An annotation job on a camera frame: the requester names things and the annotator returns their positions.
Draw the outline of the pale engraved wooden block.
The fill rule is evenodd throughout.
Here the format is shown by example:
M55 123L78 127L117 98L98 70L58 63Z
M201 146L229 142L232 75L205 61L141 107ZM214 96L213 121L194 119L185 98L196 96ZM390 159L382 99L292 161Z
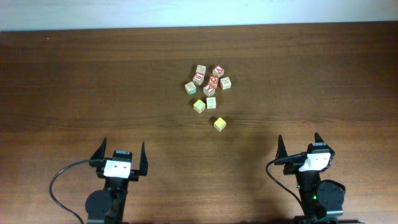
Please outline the pale engraved wooden block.
M207 97L206 98L206 107L208 110L216 108L216 98L215 97Z

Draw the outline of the plain engraved wooden block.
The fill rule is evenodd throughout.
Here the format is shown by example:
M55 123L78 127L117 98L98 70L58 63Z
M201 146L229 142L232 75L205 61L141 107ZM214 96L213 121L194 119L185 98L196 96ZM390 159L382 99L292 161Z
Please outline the plain engraved wooden block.
M224 77L220 79L220 86L223 90L231 88L231 80L229 77Z

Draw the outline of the yellow number 1 block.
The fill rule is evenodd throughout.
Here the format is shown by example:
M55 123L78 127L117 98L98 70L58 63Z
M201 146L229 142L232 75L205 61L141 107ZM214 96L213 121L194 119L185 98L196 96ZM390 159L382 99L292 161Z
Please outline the yellow number 1 block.
M194 102L194 104L193 104L193 109L194 109L197 113L202 113L202 112L206 109L206 104L205 104L202 100L197 100L197 101Z

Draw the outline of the yellow letter block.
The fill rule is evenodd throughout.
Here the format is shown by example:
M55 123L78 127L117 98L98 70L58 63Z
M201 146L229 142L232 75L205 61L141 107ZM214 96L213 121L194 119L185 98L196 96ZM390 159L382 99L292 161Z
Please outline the yellow letter block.
M221 132L222 130L224 130L224 128L226 127L226 121L219 117L213 124L213 126L215 127L216 130L218 130L219 132Z

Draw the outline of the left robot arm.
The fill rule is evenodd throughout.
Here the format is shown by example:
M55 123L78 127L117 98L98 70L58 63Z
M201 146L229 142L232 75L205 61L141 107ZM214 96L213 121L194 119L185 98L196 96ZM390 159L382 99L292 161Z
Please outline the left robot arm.
M90 224L122 223L129 183L146 176L149 168L145 144L141 146L139 168L134 169L129 151L115 150L112 157L105 157L106 143L104 139L89 161L98 178L104 179L103 189L91 193L85 202Z

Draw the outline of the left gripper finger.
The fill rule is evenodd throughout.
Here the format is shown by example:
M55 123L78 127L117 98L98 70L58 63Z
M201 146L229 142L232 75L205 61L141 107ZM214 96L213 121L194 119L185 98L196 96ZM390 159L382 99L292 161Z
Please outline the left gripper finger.
M90 157L89 165L92 167L101 166L104 162L104 154L106 150L107 139L104 138L102 143L100 144L99 148L93 153Z
M146 176L149 168L149 163L146 156L145 142L142 143L140 164L139 164L139 175Z

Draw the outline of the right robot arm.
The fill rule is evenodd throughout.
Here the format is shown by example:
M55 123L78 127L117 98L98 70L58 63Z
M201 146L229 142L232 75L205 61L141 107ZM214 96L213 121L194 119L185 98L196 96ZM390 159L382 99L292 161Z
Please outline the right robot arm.
M320 137L305 152L288 155L282 136L278 138L274 165L283 166L284 175L294 175L300 195L302 216L296 216L294 223L358 223L357 220L339 221L343 215L346 187L334 180L321 180L320 174L331 166L334 150Z

